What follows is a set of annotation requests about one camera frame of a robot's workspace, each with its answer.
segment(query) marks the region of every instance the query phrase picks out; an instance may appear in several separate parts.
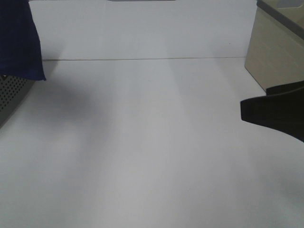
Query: perforated metal panel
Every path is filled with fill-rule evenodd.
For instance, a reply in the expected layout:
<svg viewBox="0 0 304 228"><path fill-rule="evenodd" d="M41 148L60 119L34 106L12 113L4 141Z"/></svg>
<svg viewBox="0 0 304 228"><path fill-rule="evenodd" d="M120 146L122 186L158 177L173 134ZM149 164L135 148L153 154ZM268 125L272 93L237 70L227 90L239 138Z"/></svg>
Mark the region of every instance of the perforated metal panel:
<svg viewBox="0 0 304 228"><path fill-rule="evenodd" d="M0 126L21 103L34 81L0 75Z"/></svg>

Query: blue cloth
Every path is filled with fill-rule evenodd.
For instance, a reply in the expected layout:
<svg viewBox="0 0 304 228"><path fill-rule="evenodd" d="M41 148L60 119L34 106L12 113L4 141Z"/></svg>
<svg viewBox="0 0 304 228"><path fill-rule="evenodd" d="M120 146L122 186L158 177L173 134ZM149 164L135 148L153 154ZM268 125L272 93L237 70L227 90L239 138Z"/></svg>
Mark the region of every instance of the blue cloth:
<svg viewBox="0 0 304 228"><path fill-rule="evenodd" d="M45 80L28 0L0 0L0 75Z"/></svg>

